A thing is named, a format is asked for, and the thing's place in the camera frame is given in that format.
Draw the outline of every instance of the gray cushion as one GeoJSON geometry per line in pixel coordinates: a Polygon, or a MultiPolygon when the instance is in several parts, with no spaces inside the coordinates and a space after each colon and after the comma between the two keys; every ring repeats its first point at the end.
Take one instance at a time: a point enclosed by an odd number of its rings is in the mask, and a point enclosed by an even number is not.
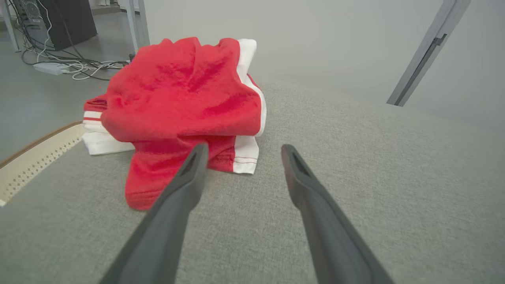
{"type": "MultiPolygon", "coordinates": [[[[505,281],[505,138],[391,105],[259,81],[254,175],[208,171],[178,283],[317,282],[280,147],[293,144],[398,283],[505,281]]],[[[2,283],[95,283],[144,213],[131,153],[78,144],[0,208],[2,283]]]]}

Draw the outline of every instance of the power plug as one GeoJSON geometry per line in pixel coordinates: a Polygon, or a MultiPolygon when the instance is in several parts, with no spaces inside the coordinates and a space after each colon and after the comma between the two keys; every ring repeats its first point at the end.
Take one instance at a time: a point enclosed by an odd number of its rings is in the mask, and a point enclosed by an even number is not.
{"type": "Polygon", "coordinates": [[[44,62],[44,63],[37,63],[33,65],[33,68],[35,70],[52,74],[52,75],[60,75],[62,73],[68,73],[68,66],[64,66],[61,63],[58,62],[44,62]]]}

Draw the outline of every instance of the red and white jacket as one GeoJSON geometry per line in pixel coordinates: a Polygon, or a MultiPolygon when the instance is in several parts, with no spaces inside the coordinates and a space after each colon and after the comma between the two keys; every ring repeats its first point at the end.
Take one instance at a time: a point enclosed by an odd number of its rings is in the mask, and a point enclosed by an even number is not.
{"type": "Polygon", "coordinates": [[[99,136],[85,134],[88,148],[106,137],[113,140],[95,154],[135,148],[125,189],[130,207],[149,209],[199,143],[209,145],[209,168],[254,173],[255,136],[267,115],[263,93],[247,74],[255,51],[252,39],[225,38],[216,46],[165,39],[141,48],[106,94],[86,102],[83,123],[99,136]]]}

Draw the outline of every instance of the red garment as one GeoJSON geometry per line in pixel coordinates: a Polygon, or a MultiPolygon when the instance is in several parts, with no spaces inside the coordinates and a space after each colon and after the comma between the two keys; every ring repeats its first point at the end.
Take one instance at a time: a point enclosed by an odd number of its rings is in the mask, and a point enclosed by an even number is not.
{"type": "Polygon", "coordinates": [[[164,39],[141,48],[104,95],[86,102],[85,122],[101,122],[135,146],[125,189],[131,208],[148,210],[199,143],[209,145],[209,168],[254,172],[254,136],[266,118],[263,94],[247,75],[255,50],[253,40],[164,39]]]}

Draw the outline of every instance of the red stitching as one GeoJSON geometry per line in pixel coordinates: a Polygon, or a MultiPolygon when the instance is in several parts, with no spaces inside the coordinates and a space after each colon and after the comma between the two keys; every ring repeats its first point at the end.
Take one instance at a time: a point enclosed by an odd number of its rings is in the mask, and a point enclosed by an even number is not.
{"type": "Polygon", "coordinates": [[[242,159],[255,159],[255,160],[257,160],[256,158],[246,158],[246,157],[236,157],[236,158],[242,158],[242,159]]]}

